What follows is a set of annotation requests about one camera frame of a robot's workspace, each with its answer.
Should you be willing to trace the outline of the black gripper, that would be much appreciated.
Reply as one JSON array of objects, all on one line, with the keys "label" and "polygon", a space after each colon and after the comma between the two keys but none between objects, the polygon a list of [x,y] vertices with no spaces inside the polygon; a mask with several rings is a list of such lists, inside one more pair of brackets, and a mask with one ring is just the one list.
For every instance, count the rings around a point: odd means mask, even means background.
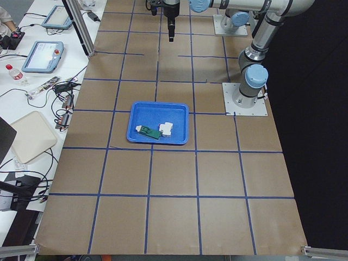
[{"label": "black gripper", "polygon": [[174,17],[168,17],[167,18],[167,28],[168,28],[168,36],[169,36],[169,42],[174,41],[175,37],[175,18]]}]

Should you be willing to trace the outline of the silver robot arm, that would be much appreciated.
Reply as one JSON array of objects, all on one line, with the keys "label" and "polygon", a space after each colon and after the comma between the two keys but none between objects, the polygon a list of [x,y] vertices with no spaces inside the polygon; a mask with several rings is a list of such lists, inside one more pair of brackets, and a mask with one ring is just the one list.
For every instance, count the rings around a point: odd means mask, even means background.
[{"label": "silver robot arm", "polygon": [[247,84],[247,76],[251,72],[265,70],[261,63],[265,59],[270,42],[278,29],[283,26],[286,17],[299,15],[308,10],[314,1],[278,0],[278,1],[229,1],[207,0],[189,1],[190,10],[202,13],[209,8],[218,8],[225,11],[225,20],[237,25],[237,14],[248,14],[255,11],[260,15],[259,21],[252,33],[253,40],[241,52],[238,58],[241,74],[244,77],[243,85]]},{"label": "silver robot arm", "polygon": [[226,9],[220,22],[221,27],[227,31],[236,31],[249,21],[249,13],[238,9]]}]

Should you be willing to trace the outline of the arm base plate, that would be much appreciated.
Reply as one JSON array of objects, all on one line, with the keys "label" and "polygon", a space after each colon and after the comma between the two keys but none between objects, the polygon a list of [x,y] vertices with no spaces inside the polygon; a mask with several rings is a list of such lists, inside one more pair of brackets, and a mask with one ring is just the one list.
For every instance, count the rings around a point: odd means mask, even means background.
[{"label": "arm base plate", "polygon": [[213,15],[214,31],[218,36],[232,36],[246,38],[247,28],[243,24],[240,27],[233,25],[231,18],[225,15]]},{"label": "arm base plate", "polygon": [[222,83],[226,115],[268,116],[263,93],[256,97],[245,97],[240,93],[240,83]]}]

